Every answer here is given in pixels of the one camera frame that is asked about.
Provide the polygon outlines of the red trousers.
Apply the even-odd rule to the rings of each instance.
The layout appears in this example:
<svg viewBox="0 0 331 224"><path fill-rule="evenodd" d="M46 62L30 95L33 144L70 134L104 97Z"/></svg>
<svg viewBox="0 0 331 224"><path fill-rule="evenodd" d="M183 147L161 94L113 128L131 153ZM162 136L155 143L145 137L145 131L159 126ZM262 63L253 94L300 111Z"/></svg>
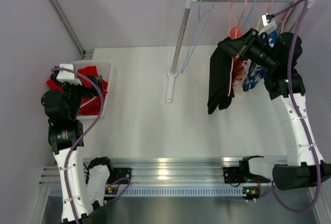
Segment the red trousers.
<svg viewBox="0 0 331 224"><path fill-rule="evenodd" d="M104 113L110 79L110 64L77 62L55 67L46 84L84 119Z"/></svg>

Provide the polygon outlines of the black trousers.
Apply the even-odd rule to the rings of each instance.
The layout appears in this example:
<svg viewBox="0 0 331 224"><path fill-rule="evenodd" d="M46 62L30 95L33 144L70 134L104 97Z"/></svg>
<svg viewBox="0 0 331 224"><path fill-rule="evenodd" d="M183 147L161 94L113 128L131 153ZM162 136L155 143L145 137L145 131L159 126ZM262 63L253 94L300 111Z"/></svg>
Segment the black trousers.
<svg viewBox="0 0 331 224"><path fill-rule="evenodd" d="M211 115L216 109L227 109L234 92L232 87L232 58L219 47L215 49L209 63L209 87L207 111Z"/></svg>

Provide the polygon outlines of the pink hanger of black trousers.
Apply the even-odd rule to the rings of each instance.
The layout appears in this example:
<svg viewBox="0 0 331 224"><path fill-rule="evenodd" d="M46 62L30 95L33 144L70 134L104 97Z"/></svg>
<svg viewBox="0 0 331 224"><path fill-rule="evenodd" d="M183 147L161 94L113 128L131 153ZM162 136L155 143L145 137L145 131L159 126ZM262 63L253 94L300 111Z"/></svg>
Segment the pink hanger of black trousers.
<svg viewBox="0 0 331 224"><path fill-rule="evenodd" d="M242 14L240 15L239 19L236 19L235 13L235 6L234 3L231 3L230 6L230 15L229 15L229 33L228 37L230 38L230 53L229 56L231 57L231 68L230 68L230 85L234 93L240 91L240 82L242 81L245 75L245 65L246 62L240 61L240 53L238 52L237 48L234 47L236 41L241 38L242 33L239 28L239 24L241 19L244 16L247 7L247 0L245 0L244 8Z"/></svg>

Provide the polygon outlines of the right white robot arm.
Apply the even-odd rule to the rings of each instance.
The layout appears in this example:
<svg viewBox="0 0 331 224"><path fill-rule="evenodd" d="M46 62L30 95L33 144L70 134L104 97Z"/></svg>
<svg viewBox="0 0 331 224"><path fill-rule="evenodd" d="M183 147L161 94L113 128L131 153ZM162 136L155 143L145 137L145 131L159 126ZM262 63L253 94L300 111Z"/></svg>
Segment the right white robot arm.
<svg viewBox="0 0 331 224"><path fill-rule="evenodd" d="M264 85L281 121L287 148L285 164L274 163L271 169L261 157L250 158L251 174L274 181L279 190L318 187L330 179L330 164L326 163L314 140L306 108L306 89L296 70L303 52L297 33L282 33L270 46L255 29L237 39L226 38L217 49L223 58L250 59L261 66L266 75Z"/></svg>

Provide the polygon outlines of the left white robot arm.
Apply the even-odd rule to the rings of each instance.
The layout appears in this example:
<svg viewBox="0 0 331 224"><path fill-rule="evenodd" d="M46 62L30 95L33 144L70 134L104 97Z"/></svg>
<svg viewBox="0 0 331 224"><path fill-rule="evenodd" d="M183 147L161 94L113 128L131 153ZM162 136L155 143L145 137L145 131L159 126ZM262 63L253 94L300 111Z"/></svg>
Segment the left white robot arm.
<svg viewBox="0 0 331 224"><path fill-rule="evenodd" d="M103 107L91 125L78 119L83 98L97 96L104 103L101 77L85 76L67 64L54 67L51 80L59 89L43 94L41 104L48 118L48 143L57 163L62 188L62 223L106 223L104 191L114 171L108 157L93 159L84 169L83 138L102 116Z"/></svg>

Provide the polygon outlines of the pink hanger of blue garment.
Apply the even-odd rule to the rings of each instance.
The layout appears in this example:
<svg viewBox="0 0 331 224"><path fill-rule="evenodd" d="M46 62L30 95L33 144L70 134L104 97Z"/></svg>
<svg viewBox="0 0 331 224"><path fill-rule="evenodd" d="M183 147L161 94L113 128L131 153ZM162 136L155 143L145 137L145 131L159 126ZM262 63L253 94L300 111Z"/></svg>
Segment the pink hanger of blue garment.
<svg viewBox="0 0 331 224"><path fill-rule="evenodd" d="M281 33L283 33L283 31L284 31L284 27L285 27L285 24L286 24L286 22L287 22L287 19L289 18L289 16L290 16L290 14L292 13L293 9L294 9L294 7L290 8L290 9L286 12L286 14L285 14L285 16L283 17L283 19L279 21L280 26L278 27L278 31L277 31L277 34L278 34L278 35L280 35Z"/></svg>

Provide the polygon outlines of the pink hanger of beige garment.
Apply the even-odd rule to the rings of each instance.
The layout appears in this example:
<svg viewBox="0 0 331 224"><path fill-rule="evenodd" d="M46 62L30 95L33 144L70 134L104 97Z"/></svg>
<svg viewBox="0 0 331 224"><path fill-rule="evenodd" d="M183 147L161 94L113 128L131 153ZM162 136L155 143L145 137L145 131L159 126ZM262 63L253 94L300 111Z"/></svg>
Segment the pink hanger of beige garment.
<svg viewBox="0 0 331 224"><path fill-rule="evenodd" d="M272 8L272 5L273 5L273 1L274 0L271 0L269 3L265 3L264 12L262 14L265 14L266 12L270 12L270 10ZM260 31L263 28L262 18L259 19L256 28L257 28L258 31Z"/></svg>

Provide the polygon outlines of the orange patterned garment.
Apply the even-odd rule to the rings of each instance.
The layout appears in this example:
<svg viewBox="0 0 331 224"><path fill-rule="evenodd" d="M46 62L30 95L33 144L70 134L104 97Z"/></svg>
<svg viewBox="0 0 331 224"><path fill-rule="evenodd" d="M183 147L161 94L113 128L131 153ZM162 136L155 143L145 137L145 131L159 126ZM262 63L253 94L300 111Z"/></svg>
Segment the orange patterned garment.
<svg viewBox="0 0 331 224"><path fill-rule="evenodd" d="M240 38L242 33L238 26L233 27L229 32L229 37L234 40ZM232 70L232 87L234 88L244 76L245 63L238 60L238 52L233 58L233 70Z"/></svg>

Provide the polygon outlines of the blue white patterned garment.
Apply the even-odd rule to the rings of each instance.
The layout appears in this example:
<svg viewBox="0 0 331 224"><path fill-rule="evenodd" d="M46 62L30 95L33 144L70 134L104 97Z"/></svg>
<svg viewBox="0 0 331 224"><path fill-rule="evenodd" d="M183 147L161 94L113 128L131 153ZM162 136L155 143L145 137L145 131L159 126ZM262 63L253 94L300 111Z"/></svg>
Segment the blue white patterned garment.
<svg viewBox="0 0 331 224"><path fill-rule="evenodd" d="M272 33L270 33L268 35L268 39L266 39L266 35L264 35L262 37L262 39L263 39L263 42L265 44L267 44L269 46L269 48L271 49L277 40L277 32L273 31ZM255 88L259 84L261 79L263 79L265 77L265 74L266 74L266 72L261 66L259 66L255 62L252 62L251 67L250 67L250 72L249 72L249 82L250 82L249 90Z"/></svg>

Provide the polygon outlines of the beige garment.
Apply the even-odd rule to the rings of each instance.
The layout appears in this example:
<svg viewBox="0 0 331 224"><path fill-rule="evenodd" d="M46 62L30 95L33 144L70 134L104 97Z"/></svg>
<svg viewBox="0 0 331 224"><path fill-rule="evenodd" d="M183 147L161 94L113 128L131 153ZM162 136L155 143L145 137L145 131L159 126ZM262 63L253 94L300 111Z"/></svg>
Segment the beige garment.
<svg viewBox="0 0 331 224"><path fill-rule="evenodd" d="M234 87L234 93L238 93L241 96L245 96L245 92L250 88L249 82L249 72L252 61L249 59L247 61L243 61L242 65L239 65L236 68L235 82L232 83Z"/></svg>

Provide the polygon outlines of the white plastic basket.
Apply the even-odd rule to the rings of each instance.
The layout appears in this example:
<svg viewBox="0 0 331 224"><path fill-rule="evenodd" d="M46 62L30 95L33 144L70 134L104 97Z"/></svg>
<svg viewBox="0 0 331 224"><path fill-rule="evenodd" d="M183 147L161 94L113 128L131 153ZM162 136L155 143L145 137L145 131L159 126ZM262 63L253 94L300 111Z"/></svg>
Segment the white plastic basket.
<svg viewBox="0 0 331 224"><path fill-rule="evenodd" d="M94 61L94 60L80 60L72 62L74 69L85 76L102 76L102 91L104 104L101 118L104 116L110 91L113 84L113 66L110 62ZM101 107L100 97L84 98L83 104L79 110L79 120L93 120L99 114Z"/></svg>

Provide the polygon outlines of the metal clothes rack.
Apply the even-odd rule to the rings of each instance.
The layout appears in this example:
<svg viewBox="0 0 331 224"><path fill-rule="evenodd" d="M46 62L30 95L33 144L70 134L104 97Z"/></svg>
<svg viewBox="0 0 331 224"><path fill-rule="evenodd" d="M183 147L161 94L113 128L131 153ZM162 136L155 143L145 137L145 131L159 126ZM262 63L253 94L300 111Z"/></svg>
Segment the metal clothes rack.
<svg viewBox="0 0 331 224"><path fill-rule="evenodd" d="M193 5L193 3L203 3L203 2L208 2L208 3L237 3L237 2L261 2L261 3L268 3L268 2L281 2L281 3L286 3L286 2L291 2L294 0L186 0L185 2L185 10L184 10L184 15L182 19L182 25L180 27L179 31L179 36L177 40L177 44L175 47L175 50L173 51L173 58L171 61L171 67L170 70L168 71L168 82L167 82L167 90L165 94L165 101L167 103L171 103L173 100L173 93L174 93L174 85L175 85L175 79L177 77L177 63L179 59L179 54L180 50L182 48L182 43L183 43L183 38L185 35L185 30L190 14L190 9ZM310 9L312 5L316 2L316 0L297 0L294 1L292 5L287 7L286 9L280 11L277 14L271 14L271 13L266 13L262 15L261 20L263 23L263 28L260 32L250 30L248 31L247 38L240 38L236 39L235 41L229 41L226 45L223 46L224 50L229 54L233 55L236 59L240 61L244 61L247 59L247 55L250 52L251 48L257 46L258 38L262 36L264 32L267 34L272 33L273 31L276 30L277 24L276 21L274 20L275 16L280 15L290 9L293 9L297 4L300 2L304 1L305 2L305 7L304 10Z"/></svg>

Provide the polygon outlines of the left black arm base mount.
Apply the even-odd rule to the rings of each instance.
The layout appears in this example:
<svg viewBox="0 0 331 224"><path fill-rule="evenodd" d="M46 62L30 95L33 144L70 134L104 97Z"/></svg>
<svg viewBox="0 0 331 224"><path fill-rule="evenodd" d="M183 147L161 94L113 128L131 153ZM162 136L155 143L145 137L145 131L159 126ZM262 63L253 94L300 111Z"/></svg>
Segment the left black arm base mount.
<svg viewBox="0 0 331 224"><path fill-rule="evenodd" d="M110 176L107 179L107 184L111 184L114 181L116 181L117 179L120 179L122 177L127 177L129 179L131 179L131 174L132 174L132 168L114 168L111 172L110 172Z"/></svg>

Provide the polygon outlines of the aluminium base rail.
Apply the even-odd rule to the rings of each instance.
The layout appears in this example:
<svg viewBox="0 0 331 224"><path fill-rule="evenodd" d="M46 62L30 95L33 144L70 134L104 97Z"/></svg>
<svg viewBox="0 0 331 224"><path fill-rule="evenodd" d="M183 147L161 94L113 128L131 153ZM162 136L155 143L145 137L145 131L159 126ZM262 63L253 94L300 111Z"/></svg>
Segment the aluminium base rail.
<svg viewBox="0 0 331 224"><path fill-rule="evenodd" d="M281 193L271 183L227 184L224 167L240 167L240 157L114 159L115 168L132 168L131 179L122 177L104 189L104 199L124 197L221 197L254 201L265 194Z"/></svg>

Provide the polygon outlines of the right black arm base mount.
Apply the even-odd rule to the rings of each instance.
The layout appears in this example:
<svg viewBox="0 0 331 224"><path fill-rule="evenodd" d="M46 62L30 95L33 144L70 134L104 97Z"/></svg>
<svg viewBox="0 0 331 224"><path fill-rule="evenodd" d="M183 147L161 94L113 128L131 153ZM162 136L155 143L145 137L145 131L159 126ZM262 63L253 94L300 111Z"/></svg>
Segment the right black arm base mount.
<svg viewBox="0 0 331 224"><path fill-rule="evenodd" d="M223 177L224 182L227 184L243 184L243 183L257 183L260 180L260 183L270 183L271 180L250 173L246 169L241 169L240 167L224 167L223 169Z"/></svg>

